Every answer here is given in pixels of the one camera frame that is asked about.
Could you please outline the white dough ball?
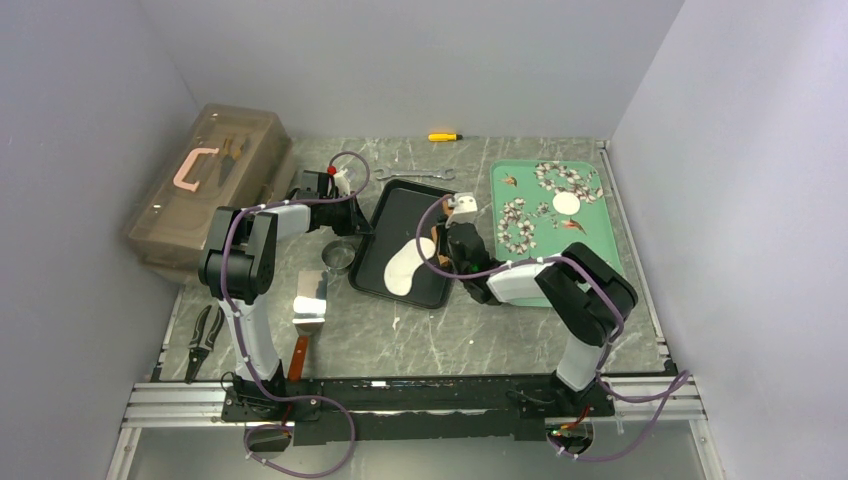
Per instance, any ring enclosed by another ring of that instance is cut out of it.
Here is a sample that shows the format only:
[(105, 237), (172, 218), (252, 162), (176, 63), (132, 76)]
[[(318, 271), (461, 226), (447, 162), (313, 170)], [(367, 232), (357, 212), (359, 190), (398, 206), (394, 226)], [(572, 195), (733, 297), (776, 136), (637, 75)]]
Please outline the white dough ball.
[(406, 296), (412, 289), (413, 276), (424, 261), (419, 256), (418, 247), (426, 260), (436, 252), (436, 244), (429, 238), (410, 239), (388, 261), (384, 268), (383, 281), (392, 295)]

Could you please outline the metal spatula orange handle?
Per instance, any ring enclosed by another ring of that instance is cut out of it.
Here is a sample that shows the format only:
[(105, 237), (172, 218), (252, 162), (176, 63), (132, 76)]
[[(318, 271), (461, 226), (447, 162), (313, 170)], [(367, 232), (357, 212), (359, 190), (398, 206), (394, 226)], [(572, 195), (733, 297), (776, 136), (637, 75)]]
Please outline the metal spatula orange handle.
[(327, 287), (326, 270), (301, 271), (298, 274), (292, 319), (297, 340), (287, 373), (287, 380), (290, 382), (302, 379), (311, 340), (326, 322)]

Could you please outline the wooden double-ended dough roller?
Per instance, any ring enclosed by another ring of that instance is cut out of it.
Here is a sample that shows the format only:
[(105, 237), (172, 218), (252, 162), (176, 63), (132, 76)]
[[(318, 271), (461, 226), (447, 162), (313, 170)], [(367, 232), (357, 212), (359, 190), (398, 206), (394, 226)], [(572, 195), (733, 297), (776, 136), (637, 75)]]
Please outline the wooden double-ended dough roller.
[(452, 213), (453, 208), (449, 206), (449, 202), (447, 200), (442, 201), (439, 207), (436, 224), (430, 230), (431, 239), (437, 252), (441, 252), (445, 249), (444, 241), (446, 240), (447, 232), (446, 224)]

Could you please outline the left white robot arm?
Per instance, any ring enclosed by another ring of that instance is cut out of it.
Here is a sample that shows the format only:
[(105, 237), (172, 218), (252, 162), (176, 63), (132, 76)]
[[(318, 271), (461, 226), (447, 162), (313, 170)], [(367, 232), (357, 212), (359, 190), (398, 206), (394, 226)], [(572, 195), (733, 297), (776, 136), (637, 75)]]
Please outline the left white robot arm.
[(345, 170), (306, 170), (300, 186), (268, 204), (214, 212), (198, 277), (218, 303), (236, 352), (234, 391), (264, 420), (287, 406), (282, 359), (270, 333), (266, 294), (275, 274), (278, 243), (329, 227), (339, 237), (370, 235), (357, 190)]

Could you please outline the black baking tray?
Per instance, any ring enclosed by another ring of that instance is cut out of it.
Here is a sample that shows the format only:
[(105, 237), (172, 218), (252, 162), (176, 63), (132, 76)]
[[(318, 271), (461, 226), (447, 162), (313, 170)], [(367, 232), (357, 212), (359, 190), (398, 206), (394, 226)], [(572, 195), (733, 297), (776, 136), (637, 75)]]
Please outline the black baking tray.
[(384, 285), (383, 273), (390, 258), (407, 241), (431, 239), (430, 229), (436, 224), (437, 216), (428, 216), (422, 227), (418, 223), (429, 207), (450, 193), (443, 188), (401, 179), (389, 181), (371, 219), (374, 234), (362, 241), (356, 253), (348, 276), (350, 285), (360, 292), (421, 308), (442, 307), (448, 299), (452, 281), (434, 273), (424, 260), (415, 272), (412, 289), (406, 296), (390, 294)]

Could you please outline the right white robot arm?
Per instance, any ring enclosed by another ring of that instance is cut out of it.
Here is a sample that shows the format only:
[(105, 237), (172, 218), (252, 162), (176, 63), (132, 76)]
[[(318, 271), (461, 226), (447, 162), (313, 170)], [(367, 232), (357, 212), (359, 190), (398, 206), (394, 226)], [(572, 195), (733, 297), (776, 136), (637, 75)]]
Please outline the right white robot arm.
[(587, 245), (515, 264), (492, 257), (476, 227), (441, 222), (431, 230), (441, 274), (458, 279), (476, 302), (515, 305), (542, 299), (559, 315), (568, 338), (551, 388), (557, 411), (574, 415), (590, 399), (609, 345), (639, 302), (635, 288)]

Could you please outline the metal ring cutter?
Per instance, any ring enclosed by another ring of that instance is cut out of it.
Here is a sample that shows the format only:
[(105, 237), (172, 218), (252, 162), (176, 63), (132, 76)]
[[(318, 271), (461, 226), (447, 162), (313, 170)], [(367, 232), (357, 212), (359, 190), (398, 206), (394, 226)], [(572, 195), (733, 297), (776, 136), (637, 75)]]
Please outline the metal ring cutter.
[(346, 272), (356, 257), (357, 247), (346, 240), (334, 240), (324, 246), (321, 260), (328, 271)]

